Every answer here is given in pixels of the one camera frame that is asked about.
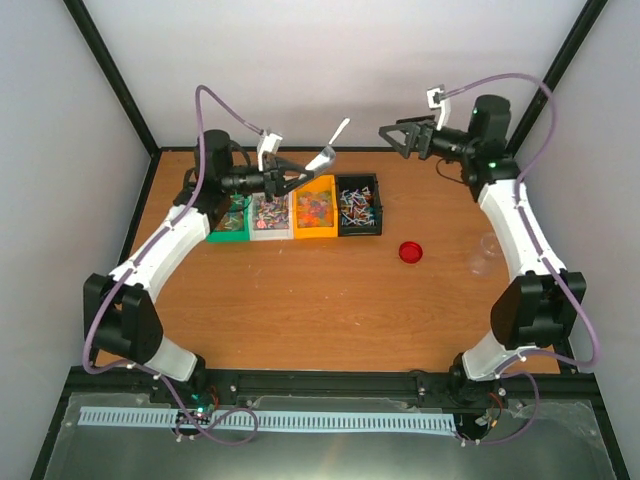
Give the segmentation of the orange candy bin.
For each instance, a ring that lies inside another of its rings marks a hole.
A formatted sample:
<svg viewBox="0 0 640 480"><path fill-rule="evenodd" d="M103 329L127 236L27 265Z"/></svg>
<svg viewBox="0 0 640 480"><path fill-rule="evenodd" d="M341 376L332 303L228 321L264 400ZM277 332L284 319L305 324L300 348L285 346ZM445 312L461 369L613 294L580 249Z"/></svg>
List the orange candy bin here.
<svg viewBox="0 0 640 480"><path fill-rule="evenodd" d="M336 182L322 175L293 192L293 233L295 239L338 236Z"/></svg>

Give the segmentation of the black candy bin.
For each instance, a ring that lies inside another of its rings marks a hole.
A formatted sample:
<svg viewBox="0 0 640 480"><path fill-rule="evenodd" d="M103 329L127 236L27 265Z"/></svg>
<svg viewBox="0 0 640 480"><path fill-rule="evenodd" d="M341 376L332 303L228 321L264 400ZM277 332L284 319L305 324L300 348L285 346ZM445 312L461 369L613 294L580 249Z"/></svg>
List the black candy bin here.
<svg viewBox="0 0 640 480"><path fill-rule="evenodd" d="M375 173L336 174L338 236L381 236L383 206Z"/></svg>

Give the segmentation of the green candy bin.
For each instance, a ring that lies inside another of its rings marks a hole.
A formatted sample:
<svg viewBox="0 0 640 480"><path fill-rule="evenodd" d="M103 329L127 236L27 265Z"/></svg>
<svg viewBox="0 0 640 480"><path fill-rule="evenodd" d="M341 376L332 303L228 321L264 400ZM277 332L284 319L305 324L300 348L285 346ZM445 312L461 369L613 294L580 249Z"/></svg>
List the green candy bin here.
<svg viewBox="0 0 640 480"><path fill-rule="evenodd" d="M207 237L209 243L238 243L249 240L248 208L251 200L233 195L230 209Z"/></svg>

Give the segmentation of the white candy bin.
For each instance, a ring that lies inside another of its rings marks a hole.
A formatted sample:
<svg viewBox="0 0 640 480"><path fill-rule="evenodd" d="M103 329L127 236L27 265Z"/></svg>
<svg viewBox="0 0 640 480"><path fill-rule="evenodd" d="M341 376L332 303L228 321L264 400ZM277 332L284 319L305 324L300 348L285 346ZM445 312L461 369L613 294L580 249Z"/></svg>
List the white candy bin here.
<svg viewBox="0 0 640 480"><path fill-rule="evenodd" d="M291 240L293 233L292 196L267 201L264 193L252 196L248 210L251 241Z"/></svg>

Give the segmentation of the clear plastic jar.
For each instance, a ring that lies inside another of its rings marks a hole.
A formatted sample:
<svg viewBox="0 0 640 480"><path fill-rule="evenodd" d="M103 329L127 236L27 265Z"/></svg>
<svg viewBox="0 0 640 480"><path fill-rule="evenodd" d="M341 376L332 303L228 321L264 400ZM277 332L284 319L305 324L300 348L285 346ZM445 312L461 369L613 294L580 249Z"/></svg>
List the clear plastic jar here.
<svg viewBox="0 0 640 480"><path fill-rule="evenodd" d="M473 275L490 275L502 259L502 249L495 233L484 234L469 257L469 269Z"/></svg>

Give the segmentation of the black frame post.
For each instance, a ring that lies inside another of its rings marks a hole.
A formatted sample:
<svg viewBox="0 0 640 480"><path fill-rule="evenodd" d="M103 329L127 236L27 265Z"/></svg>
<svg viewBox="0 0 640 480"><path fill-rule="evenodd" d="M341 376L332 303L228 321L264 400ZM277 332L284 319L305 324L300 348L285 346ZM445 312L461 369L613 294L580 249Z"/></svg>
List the black frame post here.
<svg viewBox="0 0 640 480"><path fill-rule="evenodd" d="M607 3L607 0L588 0L584 3L543 77L543 82L552 92L559 85ZM518 152L548 103L546 96L538 88L508 142L508 151L511 154L515 155Z"/></svg>
<svg viewBox="0 0 640 480"><path fill-rule="evenodd" d="M145 151L150 157L153 157L159 152L160 148L85 2L82 0L63 0L63 4L115 94Z"/></svg>

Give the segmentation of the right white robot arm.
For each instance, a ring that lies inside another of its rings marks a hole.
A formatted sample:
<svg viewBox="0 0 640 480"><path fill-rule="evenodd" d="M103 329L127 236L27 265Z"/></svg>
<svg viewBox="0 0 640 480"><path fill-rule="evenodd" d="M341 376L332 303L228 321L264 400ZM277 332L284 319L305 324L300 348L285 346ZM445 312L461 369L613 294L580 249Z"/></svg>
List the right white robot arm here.
<svg viewBox="0 0 640 480"><path fill-rule="evenodd" d="M551 356L552 346L568 338L586 280L567 270L533 214L520 169L506 150L509 101L477 97L466 130L447 127L451 107L443 88L428 90L427 101L430 115L401 119L379 134L403 157L436 155L459 163L461 180L490 221L509 275L491 309L489 332L449 369L451 399L471 405L513 363Z"/></svg>

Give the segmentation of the left black frame post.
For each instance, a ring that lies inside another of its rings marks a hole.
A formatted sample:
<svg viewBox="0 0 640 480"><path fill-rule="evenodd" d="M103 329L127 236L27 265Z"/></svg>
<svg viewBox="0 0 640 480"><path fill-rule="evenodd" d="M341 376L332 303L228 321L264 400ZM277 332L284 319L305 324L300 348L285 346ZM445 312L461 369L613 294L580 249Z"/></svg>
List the left black frame post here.
<svg viewBox="0 0 640 480"><path fill-rule="evenodd" d="M145 151L150 157L153 157L159 152L160 148L85 2L82 0L63 0L63 4L115 94Z"/></svg>

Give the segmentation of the right black frame post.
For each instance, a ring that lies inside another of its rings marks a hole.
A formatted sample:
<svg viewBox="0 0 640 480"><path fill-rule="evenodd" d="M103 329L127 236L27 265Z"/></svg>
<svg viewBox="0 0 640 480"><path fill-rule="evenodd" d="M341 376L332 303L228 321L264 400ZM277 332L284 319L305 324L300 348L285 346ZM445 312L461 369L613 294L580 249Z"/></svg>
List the right black frame post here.
<svg viewBox="0 0 640 480"><path fill-rule="evenodd" d="M543 82L552 92L559 85L607 3L607 0L588 0L584 3L543 77ZM538 88L508 142L508 151L511 154L515 155L518 152L548 103L546 96Z"/></svg>

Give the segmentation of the metal scoop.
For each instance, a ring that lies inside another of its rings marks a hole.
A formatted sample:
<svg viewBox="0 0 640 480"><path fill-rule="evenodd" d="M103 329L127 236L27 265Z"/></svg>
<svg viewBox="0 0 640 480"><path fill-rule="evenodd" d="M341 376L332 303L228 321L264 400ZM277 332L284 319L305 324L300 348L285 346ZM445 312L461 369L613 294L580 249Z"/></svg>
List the metal scoop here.
<svg viewBox="0 0 640 480"><path fill-rule="evenodd" d="M344 129L349 125L350 121L351 119L349 117L342 119L328 143L309 163L306 164L305 170L307 172L312 172L315 176L322 175L334 164L336 159L334 143L342 134Z"/></svg>

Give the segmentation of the red jar lid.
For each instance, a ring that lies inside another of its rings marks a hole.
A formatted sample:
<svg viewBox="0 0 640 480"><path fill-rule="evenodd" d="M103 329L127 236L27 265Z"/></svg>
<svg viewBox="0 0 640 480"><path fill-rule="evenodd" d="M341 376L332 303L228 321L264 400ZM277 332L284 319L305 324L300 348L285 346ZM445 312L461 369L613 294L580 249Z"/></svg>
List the red jar lid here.
<svg viewBox="0 0 640 480"><path fill-rule="evenodd" d="M423 249L420 244L414 241L405 241L399 245L399 258L407 264L416 264L423 257Z"/></svg>

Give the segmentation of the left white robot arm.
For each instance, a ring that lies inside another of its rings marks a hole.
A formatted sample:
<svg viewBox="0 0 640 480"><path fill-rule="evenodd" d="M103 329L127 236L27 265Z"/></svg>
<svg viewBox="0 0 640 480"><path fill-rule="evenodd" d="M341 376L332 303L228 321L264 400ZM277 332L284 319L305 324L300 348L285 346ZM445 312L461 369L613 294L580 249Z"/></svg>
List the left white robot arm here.
<svg viewBox="0 0 640 480"><path fill-rule="evenodd" d="M90 356L94 350L103 350L117 356L120 366L172 379L174 392L186 402L197 402L206 395L205 360L168 338L155 302L176 268L230 211L234 195L283 197L334 163L335 151L327 146L300 166L278 156L280 142L275 133L262 134L258 162L238 166L233 154L242 148L227 132L200 134L195 166L186 174L161 225L110 274L93 274L85 281L82 363L87 373L102 373Z"/></svg>

